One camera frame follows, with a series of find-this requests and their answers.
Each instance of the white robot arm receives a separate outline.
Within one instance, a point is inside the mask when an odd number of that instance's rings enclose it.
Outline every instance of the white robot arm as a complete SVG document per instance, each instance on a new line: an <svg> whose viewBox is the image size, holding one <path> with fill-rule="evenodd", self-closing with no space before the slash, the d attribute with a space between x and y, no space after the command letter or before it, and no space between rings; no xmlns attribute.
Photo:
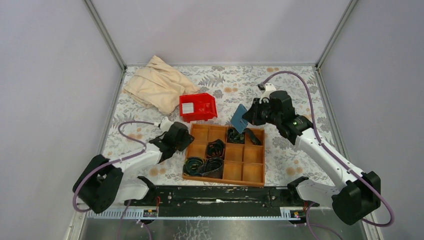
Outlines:
<svg viewBox="0 0 424 240"><path fill-rule="evenodd" d="M181 122L172 122L165 117L155 125L163 134L146 143L143 154L136 150L120 156L121 161L97 155L85 168L72 191L93 212L101 213L113 203L143 199L152 183L137 173L147 166L169 159L176 151L183 151L194 140L187 126Z"/></svg>
<svg viewBox="0 0 424 240"><path fill-rule="evenodd" d="M241 118L256 126L275 125L280 135L306 152L335 185L320 184L307 177L300 177L287 185L296 191L300 199L332 208L337 216L349 225L380 207L380 199L350 171L361 174L362 179L380 193L381 181L377 174L373 171L365 173L338 153L316 132L311 121L295 113L292 98L286 91L276 90L271 83L259 88L263 90L262 96L253 99L252 106ZM350 169L346 169L323 148L323 145Z"/></svg>

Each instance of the white wall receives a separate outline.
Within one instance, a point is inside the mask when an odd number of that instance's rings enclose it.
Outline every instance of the white wall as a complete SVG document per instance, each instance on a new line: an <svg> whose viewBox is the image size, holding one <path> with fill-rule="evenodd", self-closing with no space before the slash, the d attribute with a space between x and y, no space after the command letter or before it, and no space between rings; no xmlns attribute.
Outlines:
<svg viewBox="0 0 424 240"><path fill-rule="evenodd" d="M359 1L322 67L351 161L381 177L385 240L422 239L424 1ZM387 210L377 211L379 222Z"/></svg>
<svg viewBox="0 0 424 240"><path fill-rule="evenodd" d="M127 64L315 63L349 0L93 0Z"/></svg>
<svg viewBox="0 0 424 240"><path fill-rule="evenodd" d="M0 239L63 239L120 70L82 0L0 3Z"/></svg>

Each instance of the orange compartment tray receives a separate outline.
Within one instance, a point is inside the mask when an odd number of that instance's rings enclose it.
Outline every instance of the orange compartment tray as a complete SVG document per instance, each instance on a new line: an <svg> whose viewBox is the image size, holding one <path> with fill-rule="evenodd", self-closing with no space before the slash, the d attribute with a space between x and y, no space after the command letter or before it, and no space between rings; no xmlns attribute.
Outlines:
<svg viewBox="0 0 424 240"><path fill-rule="evenodd" d="M188 146L185 157L206 158L209 142L221 139L225 143L224 168L222 178L189 176L182 174L186 180L213 182L221 184L263 187L265 184L265 131L250 128L262 145L254 145L245 135L244 144L227 142L229 126L192 124L191 135L194 141Z"/></svg>

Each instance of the crumpled fabric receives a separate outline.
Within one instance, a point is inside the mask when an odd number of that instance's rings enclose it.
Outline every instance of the crumpled fabric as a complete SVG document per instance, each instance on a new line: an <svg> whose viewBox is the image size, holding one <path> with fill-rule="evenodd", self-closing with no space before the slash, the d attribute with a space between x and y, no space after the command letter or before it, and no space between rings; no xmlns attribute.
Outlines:
<svg viewBox="0 0 424 240"><path fill-rule="evenodd" d="M186 76L157 56L138 69L123 89L140 105L156 107L164 115L175 110L181 95L199 91Z"/></svg>

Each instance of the red bin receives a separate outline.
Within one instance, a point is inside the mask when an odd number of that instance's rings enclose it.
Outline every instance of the red bin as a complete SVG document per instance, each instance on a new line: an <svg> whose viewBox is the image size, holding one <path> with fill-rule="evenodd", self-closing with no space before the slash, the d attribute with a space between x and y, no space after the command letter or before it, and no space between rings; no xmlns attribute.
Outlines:
<svg viewBox="0 0 424 240"><path fill-rule="evenodd" d="M186 123L197 120L207 121L218 117L215 97L208 93L181 95L179 96L179 115Z"/></svg>

